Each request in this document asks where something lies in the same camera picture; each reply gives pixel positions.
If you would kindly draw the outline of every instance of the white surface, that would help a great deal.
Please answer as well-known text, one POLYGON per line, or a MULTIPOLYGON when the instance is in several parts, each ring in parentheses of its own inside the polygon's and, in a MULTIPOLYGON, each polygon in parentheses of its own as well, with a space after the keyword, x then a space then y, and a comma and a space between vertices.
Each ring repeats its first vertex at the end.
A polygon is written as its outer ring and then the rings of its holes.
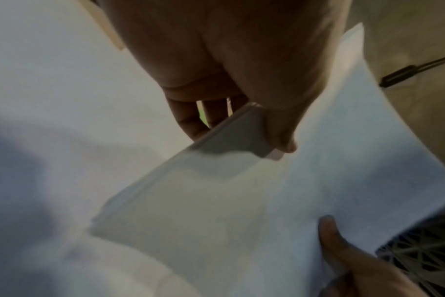
POLYGON ((317 220, 373 252, 445 206, 445 167, 388 104, 346 33, 299 149, 271 152, 246 108, 118 194, 92 231, 158 259, 204 296, 317 296, 317 220))
POLYGON ((0 297, 150 295, 166 268, 83 230, 189 143, 76 1, 0 0, 0 297))

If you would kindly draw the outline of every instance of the white sheet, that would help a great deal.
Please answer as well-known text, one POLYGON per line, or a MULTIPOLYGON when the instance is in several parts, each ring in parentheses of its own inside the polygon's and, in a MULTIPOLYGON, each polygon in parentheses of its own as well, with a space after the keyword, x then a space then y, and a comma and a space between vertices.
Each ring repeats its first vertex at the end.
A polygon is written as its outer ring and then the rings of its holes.
POLYGON ((112 199, 94 234, 142 251, 201 294, 316 296, 317 220, 369 252, 445 206, 445 167, 389 106, 345 34, 295 154, 270 151, 249 107, 112 199))

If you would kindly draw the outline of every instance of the human hand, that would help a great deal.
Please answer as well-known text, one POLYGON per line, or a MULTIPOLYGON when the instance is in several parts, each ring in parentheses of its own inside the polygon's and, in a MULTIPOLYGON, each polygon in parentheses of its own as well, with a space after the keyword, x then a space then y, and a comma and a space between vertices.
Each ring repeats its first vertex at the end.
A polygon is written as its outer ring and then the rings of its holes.
POLYGON ((350 245, 341 237, 333 217, 320 220, 319 238, 324 252, 349 269, 334 280, 321 297, 426 297, 396 267, 350 245))
POLYGON ((247 101, 266 109, 273 147, 327 83, 351 0, 99 0, 128 49, 196 140, 247 101))

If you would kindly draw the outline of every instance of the black cable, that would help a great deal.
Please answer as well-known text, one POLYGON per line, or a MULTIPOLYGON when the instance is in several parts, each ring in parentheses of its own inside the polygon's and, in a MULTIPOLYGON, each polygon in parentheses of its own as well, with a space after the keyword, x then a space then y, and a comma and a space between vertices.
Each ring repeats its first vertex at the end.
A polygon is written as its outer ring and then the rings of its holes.
POLYGON ((445 57, 425 63, 420 66, 409 65, 383 77, 379 83, 379 86, 382 88, 388 88, 390 86, 398 84, 399 82, 409 79, 410 77, 413 77, 420 72, 430 70, 443 64, 445 64, 445 57))

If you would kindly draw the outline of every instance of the paper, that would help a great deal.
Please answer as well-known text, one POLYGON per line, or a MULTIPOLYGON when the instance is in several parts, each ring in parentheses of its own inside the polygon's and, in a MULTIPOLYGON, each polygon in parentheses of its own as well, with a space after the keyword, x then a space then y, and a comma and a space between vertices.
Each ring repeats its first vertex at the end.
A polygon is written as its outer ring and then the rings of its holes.
POLYGON ((373 252, 445 206, 445 167, 376 86, 363 30, 343 37, 298 151, 265 141, 249 107, 114 197, 92 232, 167 265, 203 296, 316 296, 329 277, 317 221, 373 252))

